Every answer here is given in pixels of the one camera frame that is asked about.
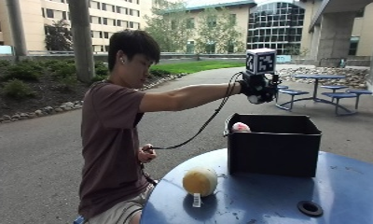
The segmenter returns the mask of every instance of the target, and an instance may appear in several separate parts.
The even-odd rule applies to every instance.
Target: black bin
[[[234,133],[234,125],[251,133]],[[315,177],[323,132],[309,116],[234,114],[226,121],[230,173]]]

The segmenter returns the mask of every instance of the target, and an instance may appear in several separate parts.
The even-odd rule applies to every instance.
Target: shorts
[[[121,202],[114,205],[107,211],[94,216],[86,224],[129,224],[134,215],[142,211],[150,194],[154,190],[154,185],[150,184],[146,192],[143,192],[137,198]]]

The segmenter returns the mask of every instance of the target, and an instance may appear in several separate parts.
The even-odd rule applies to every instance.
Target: wire
[[[234,88],[235,88],[235,80],[240,77],[243,73],[239,72],[236,74],[234,74],[234,77],[232,79],[230,80],[230,83],[228,83],[228,89],[227,89],[227,92],[226,92],[226,97],[223,98],[223,101],[222,101],[222,104],[220,104],[220,107],[215,110],[215,113],[212,114],[212,116],[210,117],[210,119],[207,120],[207,122],[203,124],[202,128],[199,129],[196,135],[190,138],[186,142],[172,146],[172,147],[150,147],[149,149],[175,149],[178,147],[182,147],[184,146],[186,144],[188,144],[198,136],[199,134],[203,132],[203,130],[206,129],[206,127],[210,125],[211,121],[214,120],[215,116],[219,114],[224,104],[227,103],[230,97],[232,96],[232,92],[234,92]]]

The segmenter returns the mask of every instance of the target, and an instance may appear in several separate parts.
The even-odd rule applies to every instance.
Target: paved path
[[[150,91],[166,91],[200,83],[224,83],[243,68],[206,71],[183,77]],[[312,84],[284,83],[312,91]],[[220,101],[180,112],[146,114],[141,142],[159,147],[192,137],[218,109]],[[345,100],[347,106],[353,101]],[[155,178],[194,156],[227,147],[224,120],[234,113],[307,114],[324,131],[321,150],[373,162],[373,97],[364,96],[361,113],[336,117],[331,105],[298,103],[295,111],[274,104],[252,105],[244,95],[232,97],[218,117],[187,146],[159,151],[149,165]],[[0,125],[0,224],[71,223],[78,210],[78,187],[83,166],[81,139],[82,111]]]

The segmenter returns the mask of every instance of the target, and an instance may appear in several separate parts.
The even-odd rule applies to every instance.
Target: ball
[[[192,168],[184,178],[183,187],[188,193],[195,195],[200,193],[202,197],[214,194],[218,185],[218,175],[212,168],[195,167]]]
[[[251,127],[248,124],[243,123],[243,122],[238,122],[234,125],[234,132],[235,133],[250,133],[251,132]]]

